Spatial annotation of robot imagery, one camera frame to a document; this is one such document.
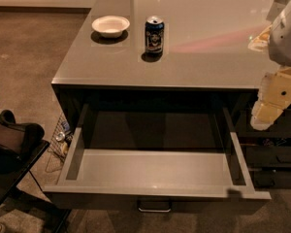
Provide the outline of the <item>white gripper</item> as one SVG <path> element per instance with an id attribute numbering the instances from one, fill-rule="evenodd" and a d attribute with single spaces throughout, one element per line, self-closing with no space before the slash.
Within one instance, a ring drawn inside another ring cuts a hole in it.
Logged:
<path id="1" fill-rule="evenodd" d="M 248 48 L 254 51 L 267 51 L 272 27 L 267 26 L 252 39 Z M 250 125 L 255 130 L 267 130 L 281 116 L 283 110 L 291 105 L 291 67 L 280 68 L 267 73 L 261 81 L 258 100 L 251 111 Z"/>

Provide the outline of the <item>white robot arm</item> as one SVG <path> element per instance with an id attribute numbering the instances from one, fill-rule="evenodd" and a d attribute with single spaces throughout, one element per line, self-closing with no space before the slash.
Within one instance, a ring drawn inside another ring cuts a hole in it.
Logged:
<path id="1" fill-rule="evenodd" d="M 279 65 L 275 73 L 265 74 L 251 111 L 251 126 L 266 130 L 291 105 L 291 0 L 270 26 L 250 41 L 248 48 L 266 50 L 270 60 Z"/>

